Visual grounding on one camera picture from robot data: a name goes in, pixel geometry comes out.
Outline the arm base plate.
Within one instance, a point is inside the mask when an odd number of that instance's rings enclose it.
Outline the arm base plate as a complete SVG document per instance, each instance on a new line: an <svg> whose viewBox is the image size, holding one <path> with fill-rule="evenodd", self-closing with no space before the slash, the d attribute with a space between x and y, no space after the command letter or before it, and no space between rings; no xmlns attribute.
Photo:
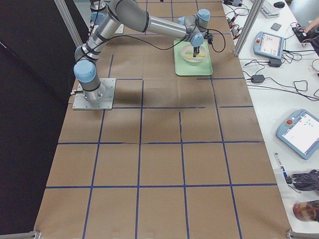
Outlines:
<svg viewBox="0 0 319 239"><path fill-rule="evenodd" d="M115 78L100 78L100 87L92 92L84 91L80 83L73 101L74 110L111 110L116 89Z"/></svg>

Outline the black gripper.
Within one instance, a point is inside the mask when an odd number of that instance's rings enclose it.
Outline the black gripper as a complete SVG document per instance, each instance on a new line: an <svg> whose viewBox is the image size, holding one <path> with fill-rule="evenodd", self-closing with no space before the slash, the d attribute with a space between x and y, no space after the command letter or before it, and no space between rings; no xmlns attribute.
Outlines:
<svg viewBox="0 0 319 239"><path fill-rule="evenodd" d="M194 57L196 57L196 56L198 56L199 55L199 52L200 52L200 47L198 46L198 47L194 47L193 48L193 56Z"/></svg>

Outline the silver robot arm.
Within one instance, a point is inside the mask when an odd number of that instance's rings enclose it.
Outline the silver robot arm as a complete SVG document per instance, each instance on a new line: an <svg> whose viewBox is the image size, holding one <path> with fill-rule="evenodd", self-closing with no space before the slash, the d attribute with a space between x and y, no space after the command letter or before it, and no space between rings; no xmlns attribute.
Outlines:
<svg viewBox="0 0 319 239"><path fill-rule="evenodd" d="M93 0L90 8L94 13L101 10L107 12L101 22L96 18L93 20L97 29L92 30L87 42L75 51L76 64L73 71L87 102L100 101L106 93L107 88L97 74L96 62L104 44L114 39L113 35L121 24L138 32L150 31L190 42L194 56L199 54L204 40L212 41L212 34L207 28L210 20L210 11L207 9L200 9L195 15L180 17L175 23L151 16L135 0L112 0L109 3Z"/></svg>

